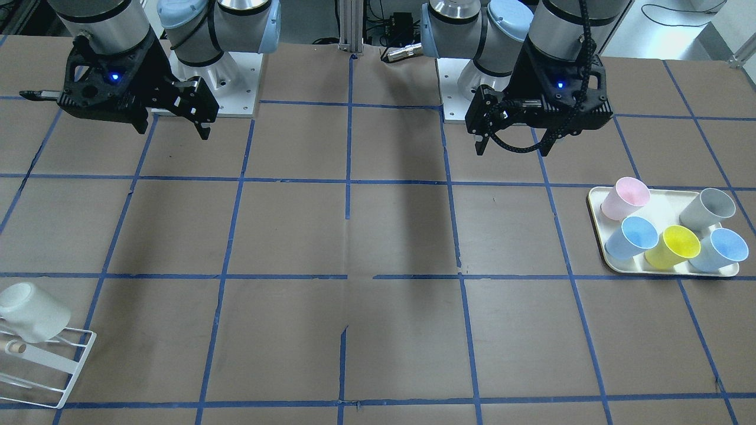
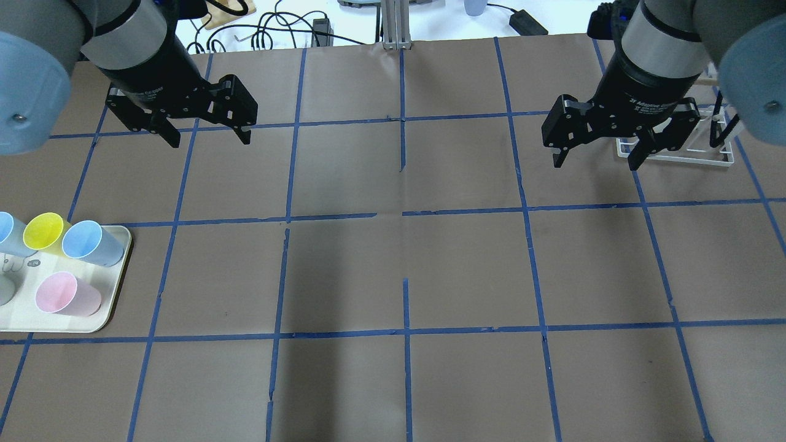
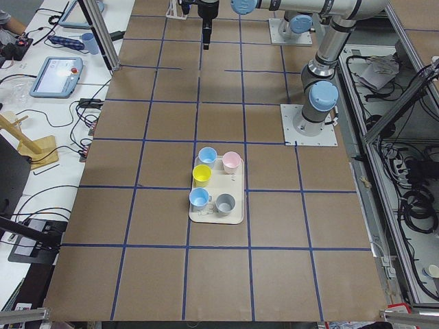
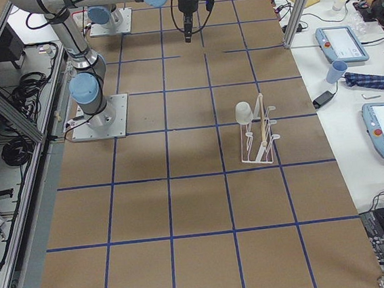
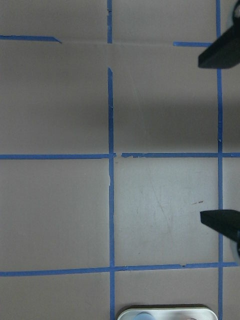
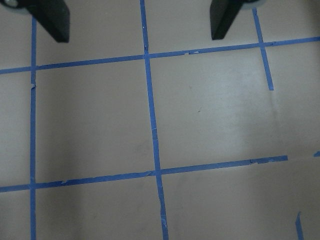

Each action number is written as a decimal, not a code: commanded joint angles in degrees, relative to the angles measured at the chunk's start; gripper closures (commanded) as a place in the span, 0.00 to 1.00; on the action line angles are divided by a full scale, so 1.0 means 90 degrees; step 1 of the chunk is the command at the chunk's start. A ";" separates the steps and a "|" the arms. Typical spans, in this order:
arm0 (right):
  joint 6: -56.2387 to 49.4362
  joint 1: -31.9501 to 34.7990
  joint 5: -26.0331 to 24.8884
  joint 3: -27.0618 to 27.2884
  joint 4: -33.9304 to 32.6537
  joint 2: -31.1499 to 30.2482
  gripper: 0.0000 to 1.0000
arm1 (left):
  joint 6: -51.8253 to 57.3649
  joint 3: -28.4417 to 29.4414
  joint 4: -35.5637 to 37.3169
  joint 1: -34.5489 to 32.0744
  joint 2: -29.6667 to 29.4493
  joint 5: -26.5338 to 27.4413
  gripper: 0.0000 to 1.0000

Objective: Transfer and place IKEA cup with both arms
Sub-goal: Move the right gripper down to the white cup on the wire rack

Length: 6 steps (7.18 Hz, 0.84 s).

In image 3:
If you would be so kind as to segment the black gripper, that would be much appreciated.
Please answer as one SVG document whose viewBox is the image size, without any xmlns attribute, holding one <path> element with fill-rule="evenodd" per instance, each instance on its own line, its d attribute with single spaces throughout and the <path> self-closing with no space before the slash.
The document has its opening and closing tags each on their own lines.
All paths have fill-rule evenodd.
<svg viewBox="0 0 439 329">
<path fill-rule="evenodd" d="M 209 50 L 210 29 L 212 29 L 213 20 L 217 18 L 219 4 L 219 1 L 200 1 L 198 4 L 198 16 L 202 19 L 203 50 Z"/>
</svg>

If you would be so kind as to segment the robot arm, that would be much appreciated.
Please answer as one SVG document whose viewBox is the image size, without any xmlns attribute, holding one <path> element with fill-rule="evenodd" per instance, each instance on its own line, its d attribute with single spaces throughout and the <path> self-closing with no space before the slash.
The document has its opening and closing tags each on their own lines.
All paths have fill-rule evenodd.
<svg viewBox="0 0 439 329">
<path fill-rule="evenodd" d="M 312 44 L 309 30 L 312 28 L 312 15 L 306 12 L 287 10 L 278 27 L 281 43 L 286 45 Z"/>
<path fill-rule="evenodd" d="M 294 129 L 303 136 L 318 136 L 325 119 L 335 108 L 339 92 L 331 83 L 337 59 L 356 22 L 380 13 L 387 1 L 231 1 L 239 15 L 254 10 L 316 13 L 330 16 L 330 24 L 315 58 L 302 70 L 301 80 L 306 95 L 302 110 L 292 120 Z"/>
</svg>

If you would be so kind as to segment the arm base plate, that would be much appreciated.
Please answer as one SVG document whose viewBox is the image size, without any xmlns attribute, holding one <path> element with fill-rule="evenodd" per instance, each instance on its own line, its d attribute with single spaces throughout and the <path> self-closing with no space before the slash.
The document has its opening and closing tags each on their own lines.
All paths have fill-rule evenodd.
<svg viewBox="0 0 439 329">
<path fill-rule="evenodd" d="M 307 15 L 297 15 L 289 21 L 269 19 L 271 43 L 273 45 L 310 47 L 312 39 L 309 30 L 312 25 L 312 19 Z"/>
<path fill-rule="evenodd" d="M 321 123 L 310 123 L 302 116 L 302 105 L 281 104 L 284 143 L 287 146 L 337 147 L 337 118 L 328 113 Z"/>
</svg>

